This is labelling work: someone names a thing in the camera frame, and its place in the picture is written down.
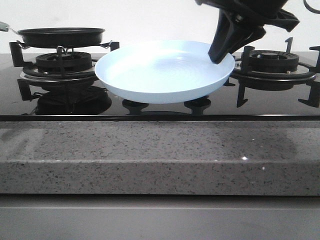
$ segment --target black frying pan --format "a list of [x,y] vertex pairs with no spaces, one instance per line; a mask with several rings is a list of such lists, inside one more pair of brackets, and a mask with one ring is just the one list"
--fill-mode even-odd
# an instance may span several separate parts
[[[0,22],[0,31],[11,29],[8,24]],[[101,43],[102,28],[59,27],[35,28],[14,31],[22,36],[27,46],[43,49],[55,49],[63,46],[67,49],[95,46]]]

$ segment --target glass cooktop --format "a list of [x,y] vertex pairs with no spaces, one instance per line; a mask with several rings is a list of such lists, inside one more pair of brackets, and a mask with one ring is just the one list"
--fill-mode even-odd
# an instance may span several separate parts
[[[300,62],[316,64],[315,52],[297,54]],[[24,57],[33,60],[37,55]],[[320,75],[280,87],[255,87],[230,77],[208,96],[170,104],[125,100],[94,80],[93,85],[69,89],[71,103],[66,104],[59,91],[34,85],[24,88],[21,72],[21,67],[13,67],[10,54],[0,54],[0,121],[320,120]]]

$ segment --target frying pan handle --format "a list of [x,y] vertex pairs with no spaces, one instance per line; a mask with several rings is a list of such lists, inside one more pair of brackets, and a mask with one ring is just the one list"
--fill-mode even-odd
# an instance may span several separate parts
[[2,31],[2,32],[8,32],[9,29],[10,29],[9,24],[0,21],[0,31]]

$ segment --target black glass surface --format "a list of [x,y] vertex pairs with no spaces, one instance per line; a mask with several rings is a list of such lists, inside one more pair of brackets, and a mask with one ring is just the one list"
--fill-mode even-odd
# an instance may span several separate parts
[[[38,54],[27,54],[26,60],[33,60]],[[79,120],[254,120],[305,119],[320,120],[320,76],[314,81],[292,86],[259,87],[245,86],[230,77],[229,84],[209,96],[188,102],[172,104],[147,104],[124,100],[104,91],[103,84],[96,80],[96,99],[75,100],[74,108],[57,110],[46,105],[47,100],[35,98],[22,100],[18,79],[21,67],[13,67],[10,54],[0,54],[0,120],[1,121],[79,121]],[[315,65],[317,55],[304,52],[300,62]],[[30,94],[45,96],[47,90],[29,86]]]

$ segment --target granite countertop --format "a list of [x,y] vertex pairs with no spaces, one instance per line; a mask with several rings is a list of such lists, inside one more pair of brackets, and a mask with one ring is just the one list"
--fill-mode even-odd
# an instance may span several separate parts
[[319,121],[0,122],[0,193],[320,196]]

